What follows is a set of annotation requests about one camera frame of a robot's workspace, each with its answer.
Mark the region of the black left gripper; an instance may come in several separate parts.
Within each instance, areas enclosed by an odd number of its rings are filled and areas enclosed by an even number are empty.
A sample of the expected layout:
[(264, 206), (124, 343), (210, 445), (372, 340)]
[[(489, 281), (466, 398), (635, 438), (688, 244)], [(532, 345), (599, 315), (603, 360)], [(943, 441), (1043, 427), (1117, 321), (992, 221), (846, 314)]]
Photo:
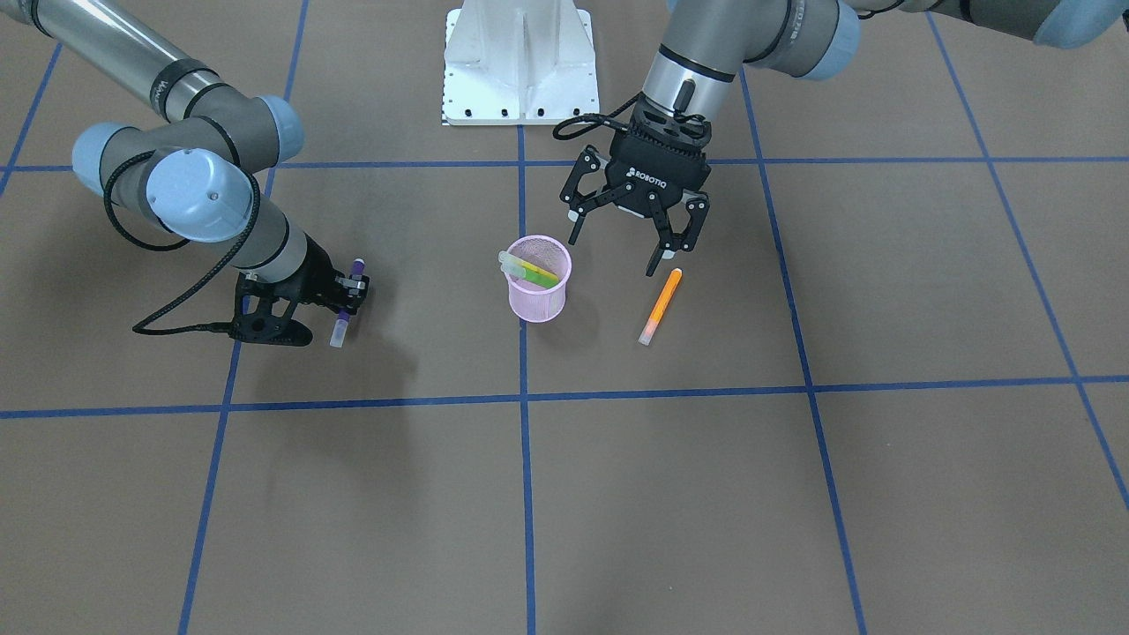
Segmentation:
[(711, 140), (711, 123), (700, 114), (633, 111), (629, 122), (588, 113), (559, 127), (580, 123), (585, 131), (609, 127), (614, 136), (609, 155), (586, 146), (564, 181), (560, 198), (572, 221), (568, 244), (576, 245), (588, 214), (615, 205), (654, 224), (657, 243), (647, 277), (679, 250), (694, 250), (710, 206), (702, 186), (710, 174), (703, 149)]

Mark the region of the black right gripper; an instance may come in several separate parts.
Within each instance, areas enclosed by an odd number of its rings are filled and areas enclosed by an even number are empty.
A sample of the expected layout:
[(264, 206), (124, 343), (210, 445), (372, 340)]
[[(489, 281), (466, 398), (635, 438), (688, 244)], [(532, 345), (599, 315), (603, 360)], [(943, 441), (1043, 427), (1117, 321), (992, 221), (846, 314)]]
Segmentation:
[(364, 305), (370, 286), (368, 276), (347, 276), (336, 270), (322, 247), (307, 247), (297, 275), (299, 304), (329, 308), (341, 322), (355, 316), (355, 307), (349, 305)]

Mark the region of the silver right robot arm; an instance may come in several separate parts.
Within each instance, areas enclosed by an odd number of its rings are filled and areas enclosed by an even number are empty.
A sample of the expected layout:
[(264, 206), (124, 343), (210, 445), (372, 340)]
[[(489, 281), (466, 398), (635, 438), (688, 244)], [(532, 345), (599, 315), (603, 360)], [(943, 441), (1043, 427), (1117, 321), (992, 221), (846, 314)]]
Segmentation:
[(76, 140), (75, 176), (110, 225), (145, 250), (213, 250), (244, 295), (352, 315), (368, 281), (344, 273), (259, 189), (298, 155), (300, 118), (283, 98), (247, 96), (113, 1), (5, 1), (3, 14), (56, 40), (146, 101), (161, 127), (100, 122)]

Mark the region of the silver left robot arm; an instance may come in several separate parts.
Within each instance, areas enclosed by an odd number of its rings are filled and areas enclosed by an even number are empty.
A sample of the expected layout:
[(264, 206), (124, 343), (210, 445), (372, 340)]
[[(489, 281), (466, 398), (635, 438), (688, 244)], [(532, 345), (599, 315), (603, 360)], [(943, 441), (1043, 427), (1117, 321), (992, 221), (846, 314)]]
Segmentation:
[(593, 146), (578, 155), (560, 198), (568, 206), (575, 244), (587, 216), (613, 205), (653, 221), (657, 243), (646, 273), (665, 258), (695, 247), (709, 197), (706, 153), (730, 85), (744, 67), (803, 80), (826, 80), (850, 64), (863, 21), (903, 11), (940, 14), (972, 26), (1032, 41), (1039, 47), (1076, 49), (1096, 40), (1124, 1), (673, 1), (653, 67), (622, 111), (578, 113), (553, 130), (575, 139), (612, 130), (609, 153)]

